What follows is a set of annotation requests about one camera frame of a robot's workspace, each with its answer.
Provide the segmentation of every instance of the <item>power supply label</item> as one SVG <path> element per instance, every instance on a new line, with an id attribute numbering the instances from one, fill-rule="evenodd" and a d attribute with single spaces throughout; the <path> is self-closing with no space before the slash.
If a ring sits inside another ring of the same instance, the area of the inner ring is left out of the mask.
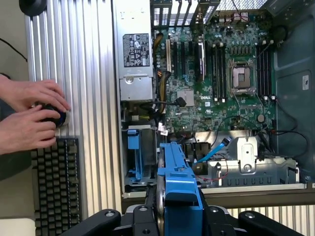
<path id="1" fill-rule="evenodd" d="M 124 67 L 150 66 L 149 34 L 125 34 L 123 36 Z"/>

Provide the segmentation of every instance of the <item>pcie slot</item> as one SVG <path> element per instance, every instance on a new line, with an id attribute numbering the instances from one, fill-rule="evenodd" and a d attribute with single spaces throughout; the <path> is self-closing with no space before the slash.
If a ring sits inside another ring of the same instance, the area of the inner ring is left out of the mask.
<path id="1" fill-rule="evenodd" d="M 206 41 L 205 42 L 205 54 L 206 54 L 206 74 L 210 74 L 210 55 L 211 55 L 211 52 L 210 52 L 210 48 L 209 48 L 209 42 Z"/>
<path id="2" fill-rule="evenodd" d="M 217 48 L 214 45 L 211 49 L 211 64 L 212 64 L 212 95 L 213 100 L 218 101 L 219 98 L 219 85 L 218 85 L 218 70 L 217 70 Z"/>
<path id="3" fill-rule="evenodd" d="M 172 72 L 172 62 L 171 62 L 171 40 L 166 40 L 166 68 L 167 71 Z"/>
<path id="4" fill-rule="evenodd" d="M 177 76 L 177 58 L 178 58 L 178 51 L 177 51 L 177 42 L 173 44 L 173 62 L 174 62 L 174 76 Z"/>
<path id="5" fill-rule="evenodd" d="M 186 75 L 186 70 L 185 70 L 185 42 L 181 42 L 181 64 L 182 64 L 182 74 Z"/>

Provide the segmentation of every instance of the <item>human hand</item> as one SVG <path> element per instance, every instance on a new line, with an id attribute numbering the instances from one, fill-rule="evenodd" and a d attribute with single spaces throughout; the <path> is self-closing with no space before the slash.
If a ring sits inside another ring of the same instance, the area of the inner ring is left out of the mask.
<path id="1" fill-rule="evenodd" d="M 20 82 L 1 80 L 3 100 L 15 111 L 22 112 L 32 107 L 35 102 L 51 104 L 62 112 L 70 110 L 62 89 L 53 80 L 38 82 Z"/>
<path id="2" fill-rule="evenodd" d="M 14 113 L 0 122 L 0 155 L 35 148 L 47 148 L 56 142 L 53 122 L 41 122 L 46 118 L 60 118 L 56 111 L 42 110 L 36 106 L 24 112 Z"/>

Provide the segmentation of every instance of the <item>dell logo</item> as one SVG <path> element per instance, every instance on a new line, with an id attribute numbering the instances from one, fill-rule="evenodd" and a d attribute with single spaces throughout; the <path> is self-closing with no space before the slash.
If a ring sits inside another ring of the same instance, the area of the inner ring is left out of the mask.
<path id="1" fill-rule="evenodd" d="M 210 96 L 200 96 L 201 100 L 205 100 L 205 99 L 211 99 Z"/>

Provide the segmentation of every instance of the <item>ram slot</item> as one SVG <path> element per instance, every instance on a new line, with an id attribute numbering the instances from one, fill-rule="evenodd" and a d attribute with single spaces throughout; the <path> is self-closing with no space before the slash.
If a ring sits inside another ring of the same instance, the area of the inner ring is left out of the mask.
<path id="1" fill-rule="evenodd" d="M 260 46 L 256 47 L 256 64 L 257 64 L 257 93 L 258 96 L 261 98 L 262 97 L 262 86 L 261 86 L 261 80 L 262 80 L 262 68 L 261 68 L 261 59 L 260 59 Z"/>
<path id="2" fill-rule="evenodd" d="M 185 42 L 181 42 L 181 64 L 182 64 L 182 74 L 186 75 L 186 70 L 185 70 Z"/>
<path id="3" fill-rule="evenodd" d="M 262 88 L 263 88 L 263 93 L 262 95 L 267 95 L 267 64 L 266 64 L 266 51 L 264 51 L 262 54 L 261 54 L 261 63 L 262 63 Z"/>
<path id="4" fill-rule="evenodd" d="M 204 43 L 198 42 L 195 46 L 195 76 L 197 82 L 205 80 L 205 49 Z"/>
<path id="5" fill-rule="evenodd" d="M 211 53 L 211 64 L 212 64 L 212 96 L 214 101 L 218 101 L 219 87 L 218 87 L 218 70 L 217 70 L 217 48 L 212 47 Z"/>
<path id="6" fill-rule="evenodd" d="M 223 73 L 222 73 L 222 53 L 221 48 L 217 48 L 217 68 L 218 68 L 218 81 L 219 81 L 219 99 L 223 99 Z"/>
<path id="7" fill-rule="evenodd" d="M 166 68 L 167 71 L 172 72 L 172 62 L 171 62 L 171 40 L 166 40 Z"/>
<path id="8" fill-rule="evenodd" d="M 225 47 L 221 47 L 221 79 L 222 79 L 222 102 L 226 101 L 226 65 L 225 65 Z"/>
<path id="9" fill-rule="evenodd" d="M 193 56 L 193 44 L 192 44 L 192 41 L 189 41 L 188 49 L 189 49 L 189 56 Z"/>
<path id="10" fill-rule="evenodd" d="M 177 42 L 173 44 L 173 62 L 174 62 L 174 76 L 177 77 L 177 58 L 178 58 L 178 51 L 177 51 Z"/>
<path id="11" fill-rule="evenodd" d="M 271 95 L 272 94 L 272 84 L 271 84 L 271 49 L 268 48 L 266 50 L 266 59 L 267 59 L 267 82 L 268 82 L 268 94 L 267 95 Z"/>

